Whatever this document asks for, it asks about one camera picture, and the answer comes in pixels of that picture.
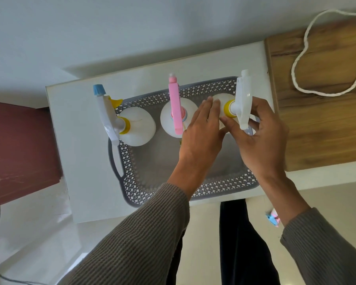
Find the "maroon panel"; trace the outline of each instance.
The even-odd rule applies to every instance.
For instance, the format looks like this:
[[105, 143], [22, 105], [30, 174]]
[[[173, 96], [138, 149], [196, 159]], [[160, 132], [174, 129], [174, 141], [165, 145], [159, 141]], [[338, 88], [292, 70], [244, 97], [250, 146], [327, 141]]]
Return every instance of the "maroon panel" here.
[[0, 103], [0, 205], [61, 176], [50, 112]]

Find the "white spray nozzle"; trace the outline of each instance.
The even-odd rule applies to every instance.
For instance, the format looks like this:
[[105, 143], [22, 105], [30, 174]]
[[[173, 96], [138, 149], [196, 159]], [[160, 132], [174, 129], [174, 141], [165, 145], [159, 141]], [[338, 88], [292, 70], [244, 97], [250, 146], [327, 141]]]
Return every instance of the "white spray nozzle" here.
[[103, 85], [94, 85], [94, 95], [98, 102], [100, 119], [104, 128], [112, 141], [112, 144], [118, 146], [120, 144], [120, 132], [125, 129], [125, 121], [117, 117], [114, 110], [114, 104], [117, 100], [111, 100], [110, 96], [105, 96]]
[[236, 80], [236, 97], [229, 109], [237, 116], [240, 129], [248, 129], [249, 116], [252, 108], [252, 88], [249, 70], [242, 70], [241, 77]]

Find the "dark pants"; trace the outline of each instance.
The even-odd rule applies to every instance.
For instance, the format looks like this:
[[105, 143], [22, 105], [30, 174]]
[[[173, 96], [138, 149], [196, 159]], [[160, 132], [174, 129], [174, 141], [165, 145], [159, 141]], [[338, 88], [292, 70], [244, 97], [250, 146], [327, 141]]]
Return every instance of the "dark pants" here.
[[[176, 282], [183, 235], [171, 261], [167, 285]], [[223, 285], [280, 284], [269, 248], [249, 222], [245, 199], [220, 204], [219, 235]]]

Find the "hand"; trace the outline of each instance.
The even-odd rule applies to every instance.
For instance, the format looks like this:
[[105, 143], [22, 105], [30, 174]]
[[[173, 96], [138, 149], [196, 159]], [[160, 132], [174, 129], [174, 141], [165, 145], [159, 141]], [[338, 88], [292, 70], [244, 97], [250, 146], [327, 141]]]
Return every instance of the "hand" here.
[[179, 161], [167, 182], [180, 187], [189, 199], [204, 181], [228, 132], [227, 128], [219, 130], [219, 114], [220, 101], [210, 96], [183, 132]]
[[274, 114], [265, 99], [253, 97], [251, 113], [260, 123], [249, 119], [256, 134], [250, 136], [237, 122], [226, 116], [221, 121], [232, 134], [240, 149], [242, 160], [261, 183], [270, 177], [285, 177], [285, 149], [288, 126]]

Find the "right hand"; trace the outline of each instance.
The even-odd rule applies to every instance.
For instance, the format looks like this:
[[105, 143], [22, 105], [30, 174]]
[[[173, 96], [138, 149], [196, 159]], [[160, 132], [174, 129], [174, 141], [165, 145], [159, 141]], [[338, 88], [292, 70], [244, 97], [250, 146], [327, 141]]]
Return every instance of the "right hand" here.
[[256, 134], [250, 136], [239, 124], [226, 116], [220, 118], [240, 149], [246, 166], [261, 183], [266, 178], [285, 177], [285, 149], [288, 126], [274, 114], [265, 99], [253, 97], [251, 114], [260, 118], [260, 123], [249, 119], [248, 124]]

